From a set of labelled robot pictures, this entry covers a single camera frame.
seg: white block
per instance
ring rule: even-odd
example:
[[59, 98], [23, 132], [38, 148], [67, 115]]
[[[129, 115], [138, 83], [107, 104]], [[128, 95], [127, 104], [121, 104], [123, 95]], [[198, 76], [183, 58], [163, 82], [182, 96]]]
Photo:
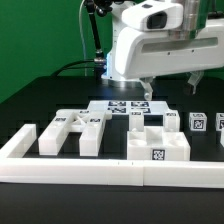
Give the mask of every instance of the white block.
[[36, 138], [36, 125], [23, 125], [23, 127], [1, 148], [0, 159], [22, 158]]
[[183, 132], [164, 132], [165, 160], [190, 161], [191, 147]]
[[223, 188], [220, 162], [144, 161], [144, 186]]
[[131, 110], [129, 113], [129, 131], [144, 131], [144, 114], [141, 110]]
[[190, 113], [189, 127], [191, 131], [206, 131], [207, 116], [205, 113]]
[[151, 148], [147, 145], [145, 132], [127, 134], [127, 160], [150, 160]]
[[221, 143], [222, 146], [224, 147], [224, 128], [222, 128], [222, 131], [221, 131], [221, 139], [220, 139], [220, 143]]
[[108, 171], [108, 185], [143, 186], [142, 161], [114, 160]]
[[189, 161], [190, 145], [182, 132], [147, 126], [144, 132], [128, 132], [127, 159]]
[[64, 144], [69, 131], [67, 126], [74, 121], [72, 110], [59, 113], [38, 139], [40, 155], [57, 155]]
[[79, 139], [80, 156], [98, 156], [106, 119], [111, 116], [106, 111], [93, 111]]
[[221, 131], [224, 128], [224, 113], [216, 114], [216, 131]]
[[109, 160], [4, 159], [0, 182], [108, 185]]
[[168, 110], [163, 115], [163, 127], [167, 132], [180, 131], [180, 116], [177, 110]]

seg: black table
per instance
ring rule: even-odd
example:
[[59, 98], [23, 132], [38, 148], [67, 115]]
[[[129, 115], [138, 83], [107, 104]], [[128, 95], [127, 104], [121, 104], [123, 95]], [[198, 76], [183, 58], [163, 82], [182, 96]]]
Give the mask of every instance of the black table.
[[[176, 78], [156, 80], [153, 100], [166, 100], [179, 111], [181, 131], [192, 148], [191, 160], [222, 162], [224, 148], [215, 131], [215, 116], [224, 112], [224, 81], [205, 78], [191, 97], [183, 94], [184, 83]], [[141, 88], [103, 86], [91, 77], [38, 78], [0, 105], [0, 147], [23, 124], [37, 124], [40, 135], [57, 110], [84, 109], [90, 100], [141, 101], [144, 97]], [[206, 113], [205, 133], [189, 130], [189, 112]], [[146, 118], [146, 125], [154, 123], [161, 120]], [[117, 117], [114, 125], [108, 122], [101, 146], [104, 158], [125, 159], [127, 127], [127, 117]], [[26, 157], [37, 157], [37, 150], [34, 144]], [[58, 155], [74, 156], [77, 149], [67, 149], [66, 144]], [[222, 189], [0, 183], [0, 223], [223, 223], [223, 201]]]

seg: black cable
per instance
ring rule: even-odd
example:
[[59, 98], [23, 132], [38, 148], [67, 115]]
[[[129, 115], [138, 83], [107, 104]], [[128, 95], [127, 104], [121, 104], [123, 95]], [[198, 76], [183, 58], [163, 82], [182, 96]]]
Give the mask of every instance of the black cable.
[[58, 74], [60, 72], [62, 72], [63, 70], [65, 70], [66, 68], [69, 68], [71, 66], [74, 66], [74, 65], [79, 65], [79, 64], [86, 64], [86, 63], [91, 63], [91, 62], [94, 62], [93, 59], [88, 59], [88, 60], [82, 60], [82, 61], [76, 61], [76, 62], [72, 62], [72, 63], [69, 63], [67, 65], [64, 65], [63, 67], [61, 67], [60, 69], [56, 70], [55, 72], [53, 72], [51, 74], [51, 76], [58, 76]]
[[217, 12], [216, 0], [212, 0], [212, 12]]

